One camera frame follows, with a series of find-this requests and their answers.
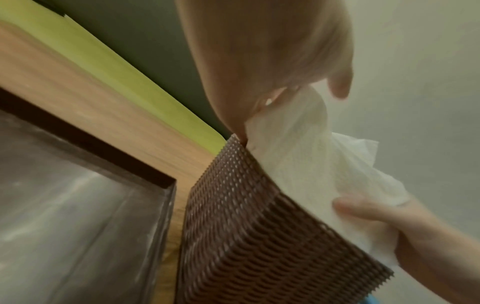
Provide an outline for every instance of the wicker texture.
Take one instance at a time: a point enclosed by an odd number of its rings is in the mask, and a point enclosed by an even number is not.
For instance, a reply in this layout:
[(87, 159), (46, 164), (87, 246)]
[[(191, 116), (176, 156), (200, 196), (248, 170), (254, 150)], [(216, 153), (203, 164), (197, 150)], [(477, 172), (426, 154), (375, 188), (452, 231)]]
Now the wicker texture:
[(193, 187), (177, 304), (357, 303), (393, 272), (281, 193), (235, 137)]

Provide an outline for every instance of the wooden surface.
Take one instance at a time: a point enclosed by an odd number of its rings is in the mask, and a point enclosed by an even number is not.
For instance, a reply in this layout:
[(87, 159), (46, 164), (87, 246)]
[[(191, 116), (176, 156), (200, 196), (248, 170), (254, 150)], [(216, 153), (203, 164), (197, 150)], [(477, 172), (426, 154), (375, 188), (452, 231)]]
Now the wooden surface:
[(29, 34), (0, 22), (0, 86), (177, 180), (168, 239), (153, 298), (174, 301), (190, 188), (214, 156)]

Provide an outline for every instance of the finger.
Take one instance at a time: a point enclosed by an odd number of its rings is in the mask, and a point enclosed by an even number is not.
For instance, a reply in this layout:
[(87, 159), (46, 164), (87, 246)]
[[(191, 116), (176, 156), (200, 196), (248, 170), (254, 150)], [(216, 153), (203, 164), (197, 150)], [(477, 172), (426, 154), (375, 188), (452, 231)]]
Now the finger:
[(332, 95), (340, 99), (347, 98), (352, 87), (353, 78), (354, 72), (351, 65), (341, 72), (330, 76), (327, 83)]
[(333, 207), (342, 214), (361, 219), (382, 221), (393, 226), (402, 222), (399, 209), (361, 197), (339, 197), (333, 200)]

